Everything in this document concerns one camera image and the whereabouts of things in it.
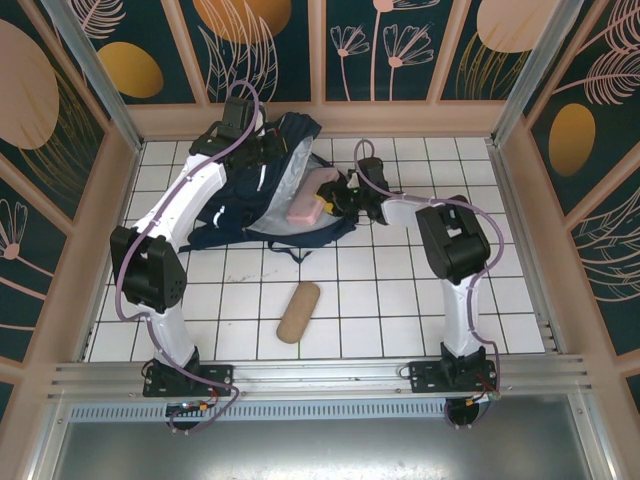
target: white tile floor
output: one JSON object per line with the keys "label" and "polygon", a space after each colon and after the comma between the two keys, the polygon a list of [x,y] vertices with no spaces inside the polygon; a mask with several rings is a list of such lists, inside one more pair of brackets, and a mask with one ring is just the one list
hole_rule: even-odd
{"label": "white tile floor", "polygon": [[[357,139],[319,139],[314,152],[350,168]],[[463,194],[503,229],[508,245],[483,280],[478,330],[503,353],[544,352],[522,267],[484,140],[478,138],[378,138],[392,188],[412,194]],[[190,142],[146,145],[127,225],[154,205],[182,168]],[[492,244],[496,235],[482,221]],[[183,311],[203,360],[284,360],[438,355],[444,331],[439,280],[429,268],[420,235],[412,229],[363,218],[355,232],[315,251],[301,266],[261,243],[181,254],[189,285]],[[275,330],[297,283],[316,282],[320,301],[298,345],[280,342]],[[153,348],[146,329],[115,315],[109,280],[89,361],[140,361]]]}

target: tan foam cylinder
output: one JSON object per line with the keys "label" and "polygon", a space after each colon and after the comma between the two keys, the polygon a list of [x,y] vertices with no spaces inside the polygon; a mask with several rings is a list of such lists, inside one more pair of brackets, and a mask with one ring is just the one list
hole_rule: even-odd
{"label": "tan foam cylinder", "polygon": [[311,320],[318,298],[320,298],[320,287],[315,283],[300,282],[276,330],[280,340],[284,343],[300,341]]}

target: navy blue backpack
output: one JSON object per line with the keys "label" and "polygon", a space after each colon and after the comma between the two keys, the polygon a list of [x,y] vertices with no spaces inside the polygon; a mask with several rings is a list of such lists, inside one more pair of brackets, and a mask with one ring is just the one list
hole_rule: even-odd
{"label": "navy blue backpack", "polygon": [[180,251],[203,250],[248,241],[264,241],[273,251],[275,243],[300,248],[320,248],[355,230],[352,220],[322,212],[312,226],[291,225],[286,215],[298,188],[313,169],[331,164],[311,153],[320,133],[308,115],[287,113],[274,122],[283,135],[288,153],[269,163],[243,169],[227,179],[198,215],[205,224],[194,229],[189,245]]}

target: backpack strap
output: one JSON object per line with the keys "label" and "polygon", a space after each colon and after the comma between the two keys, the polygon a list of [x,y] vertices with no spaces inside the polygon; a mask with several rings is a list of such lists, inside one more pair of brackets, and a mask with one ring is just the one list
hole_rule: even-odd
{"label": "backpack strap", "polygon": [[296,262],[298,265],[300,265],[305,258],[307,258],[309,255],[311,255],[313,252],[309,251],[307,253],[305,253],[302,257],[298,257],[295,253],[293,253],[291,251],[290,248],[273,248],[273,244],[275,242],[267,242],[267,246],[269,247],[269,250],[271,250],[272,252],[275,253],[286,253],[288,254],[294,262]]}

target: dark green wallpaper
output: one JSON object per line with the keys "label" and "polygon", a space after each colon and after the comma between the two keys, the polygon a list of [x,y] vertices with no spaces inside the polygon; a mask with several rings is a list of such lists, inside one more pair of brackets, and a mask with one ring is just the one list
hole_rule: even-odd
{"label": "dark green wallpaper", "polygon": [[73,218],[102,127],[17,2],[0,9],[0,45],[0,154]]}
{"label": "dark green wallpaper", "polygon": [[571,234],[616,353],[640,348],[640,169]]}
{"label": "dark green wallpaper", "polygon": [[0,382],[0,424],[2,424],[2,418],[4,417],[4,412],[7,410],[7,406],[9,405],[9,399],[11,398],[12,392],[13,385],[10,383]]}
{"label": "dark green wallpaper", "polygon": [[640,6],[609,2],[531,132],[569,213],[640,141]]}
{"label": "dark green wallpaper", "polygon": [[327,1],[326,100],[426,99],[452,2],[391,3]]}
{"label": "dark green wallpaper", "polygon": [[506,100],[554,0],[472,0],[442,100]]}
{"label": "dark green wallpaper", "polygon": [[636,404],[638,413],[640,413],[640,374],[634,375],[633,377],[628,377],[627,385],[629,385],[629,390],[631,390],[633,401]]}
{"label": "dark green wallpaper", "polygon": [[160,0],[71,6],[125,103],[195,102]]}
{"label": "dark green wallpaper", "polygon": [[[264,102],[311,100],[307,0],[180,0],[211,102],[247,80]],[[234,95],[247,97],[238,90]]]}
{"label": "dark green wallpaper", "polygon": [[0,356],[24,359],[65,241],[0,180]]}
{"label": "dark green wallpaper", "polygon": [[477,17],[482,0],[472,0],[442,100],[505,100],[529,52],[496,53],[478,37]]}
{"label": "dark green wallpaper", "polygon": [[538,83],[538,86],[536,87],[535,91],[531,95],[531,98],[527,102],[527,105],[524,107],[525,116],[529,115],[529,112],[538,101],[538,97],[540,96],[542,89],[546,86],[547,78],[549,78],[549,76],[551,75],[551,72],[553,72],[558,66],[558,63],[560,62],[563,55],[565,54],[567,47],[573,40],[573,37],[576,35],[576,32],[580,28],[580,25],[584,21],[584,17],[587,15],[587,13],[589,13],[589,10],[593,6],[594,2],[595,0],[584,0],[584,3],[582,4],[580,11],[578,12],[578,15],[576,17],[576,20],[573,22],[573,26],[569,30],[569,33],[567,34],[567,36],[564,38],[562,45],[558,49],[558,52],[556,53],[555,58],[547,68],[547,71],[545,72],[544,76],[542,77],[542,79],[540,79],[540,83]]}
{"label": "dark green wallpaper", "polygon": [[100,109],[102,110],[102,112],[105,114],[105,116],[108,119],[111,119],[111,115],[109,114],[109,112],[107,111],[106,107],[102,103],[102,100],[100,100],[100,97],[98,96],[98,94],[96,93],[95,89],[93,88],[93,85],[91,85],[91,83],[89,83],[89,81],[87,80],[87,78],[84,75],[84,72],[82,71],[82,68],[80,67],[80,64],[76,61],[76,58],[73,56],[73,53],[71,53],[71,50],[69,50],[69,47],[67,46],[67,42],[65,42],[62,39],[62,37],[60,36],[60,33],[54,27],[53,22],[51,21],[51,17],[49,17],[49,14],[47,13],[47,10],[44,8],[44,5],[42,5],[41,0],[35,0],[35,4],[38,7],[38,9],[40,10],[40,13],[42,14],[42,17],[49,24],[49,27],[51,28],[51,30],[53,30],[54,34],[58,38],[58,42],[62,45],[62,48],[64,48],[64,51],[66,52],[67,57],[69,57],[69,59],[71,60],[71,63],[73,63],[73,65],[76,67],[76,70],[78,71],[78,73],[80,73],[80,75],[82,75],[82,78],[84,79],[85,85],[87,85],[89,87],[89,90],[91,90],[91,94],[93,95],[93,97],[98,102],[98,105],[100,105]]}

